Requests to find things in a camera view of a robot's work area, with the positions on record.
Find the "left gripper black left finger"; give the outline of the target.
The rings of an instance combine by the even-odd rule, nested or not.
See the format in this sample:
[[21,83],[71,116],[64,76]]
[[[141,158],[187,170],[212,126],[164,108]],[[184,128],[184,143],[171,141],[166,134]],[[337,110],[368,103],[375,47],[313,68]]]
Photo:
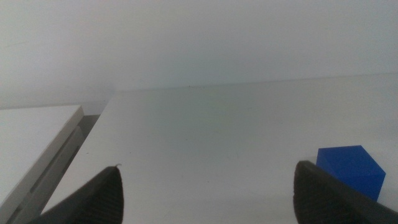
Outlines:
[[29,224],[121,224],[123,216],[121,173],[109,166]]

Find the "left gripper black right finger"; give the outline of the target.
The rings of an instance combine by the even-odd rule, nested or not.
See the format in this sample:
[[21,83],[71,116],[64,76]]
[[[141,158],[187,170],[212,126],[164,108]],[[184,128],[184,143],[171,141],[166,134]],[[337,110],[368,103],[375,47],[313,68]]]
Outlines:
[[294,172],[293,205],[299,223],[397,223],[397,212],[371,200],[310,161]]

